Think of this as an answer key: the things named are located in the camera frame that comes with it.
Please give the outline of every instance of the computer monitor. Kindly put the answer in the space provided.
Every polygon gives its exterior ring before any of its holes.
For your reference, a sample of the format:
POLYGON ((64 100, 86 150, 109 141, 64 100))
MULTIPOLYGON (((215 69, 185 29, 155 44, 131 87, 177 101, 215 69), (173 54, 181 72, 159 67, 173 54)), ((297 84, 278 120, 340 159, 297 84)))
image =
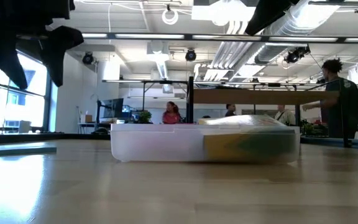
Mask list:
POLYGON ((103 100, 102 105, 107 106, 103 107, 103 117, 102 118, 120 118, 122 117, 122 104, 124 99, 113 99, 113 100, 103 100))

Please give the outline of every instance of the person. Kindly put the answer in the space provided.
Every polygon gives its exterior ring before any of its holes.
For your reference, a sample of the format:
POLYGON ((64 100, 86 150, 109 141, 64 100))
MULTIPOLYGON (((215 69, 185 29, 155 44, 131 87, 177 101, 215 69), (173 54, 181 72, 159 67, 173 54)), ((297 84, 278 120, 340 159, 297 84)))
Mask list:
POLYGON ((285 109, 285 105, 277 105, 278 112, 274 119, 285 124, 295 125, 295 115, 288 109, 285 109))
POLYGON ((358 126, 358 88, 354 82, 338 76, 342 66, 339 59, 334 59, 325 61, 322 67, 324 79, 329 82, 326 91, 339 91, 339 97, 303 105, 303 110, 327 109, 329 137, 343 138, 345 132, 349 139, 354 139, 358 126))
POLYGON ((167 109, 165 110, 164 114, 162 115, 162 123, 164 124, 176 124, 179 123, 181 120, 181 116, 179 113, 178 106, 169 101, 167 103, 167 109))
POLYGON ((227 109, 227 112, 224 115, 225 117, 227 117, 227 116, 235 116, 236 115, 236 106, 235 105, 228 104, 228 105, 226 105, 226 109, 227 109))

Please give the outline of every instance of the clear plastic box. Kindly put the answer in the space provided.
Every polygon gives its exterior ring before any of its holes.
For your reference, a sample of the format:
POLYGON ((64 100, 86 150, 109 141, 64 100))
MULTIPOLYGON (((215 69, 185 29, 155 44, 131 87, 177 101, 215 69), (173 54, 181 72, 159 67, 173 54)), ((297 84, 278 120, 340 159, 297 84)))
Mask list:
POLYGON ((299 157, 299 127, 285 125, 112 124, 111 152, 128 161, 273 162, 299 157), (217 138, 230 144, 213 148, 217 138), (232 152, 237 148, 244 152, 232 152))

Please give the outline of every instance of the dark hair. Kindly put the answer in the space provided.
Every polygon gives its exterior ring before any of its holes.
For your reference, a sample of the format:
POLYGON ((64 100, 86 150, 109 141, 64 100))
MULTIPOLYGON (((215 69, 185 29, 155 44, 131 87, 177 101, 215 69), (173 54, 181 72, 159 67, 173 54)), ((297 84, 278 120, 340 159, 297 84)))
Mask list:
POLYGON ((322 68, 325 68, 332 73, 339 73, 342 71, 342 66, 343 63, 341 62, 341 59, 338 58, 325 61, 322 68))
POLYGON ((175 114, 179 114, 179 107, 178 107, 174 102, 172 102, 172 101, 169 101, 168 103, 172 106, 173 112, 174 112, 175 114))

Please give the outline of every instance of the man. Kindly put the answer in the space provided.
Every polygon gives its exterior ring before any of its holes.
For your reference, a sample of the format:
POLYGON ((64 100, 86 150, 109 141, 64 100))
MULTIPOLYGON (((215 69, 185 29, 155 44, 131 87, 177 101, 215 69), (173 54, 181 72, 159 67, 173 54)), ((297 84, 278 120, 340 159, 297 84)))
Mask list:
POLYGON ((345 135, 354 139, 358 126, 358 88, 354 82, 338 76, 342 66, 339 59, 334 59, 325 61, 322 67, 324 79, 330 82, 326 85, 326 91, 339 91, 339 98, 303 105, 303 110, 327 109, 329 137, 343 138, 344 128, 345 135))
POLYGON ((290 110, 285 109, 285 105, 277 105, 277 109, 278 112, 274 119, 287 126, 295 125, 295 115, 290 110))
POLYGON ((235 105, 226 105, 226 115, 224 115, 225 117, 227 116, 235 116, 236 115, 236 106, 235 105))

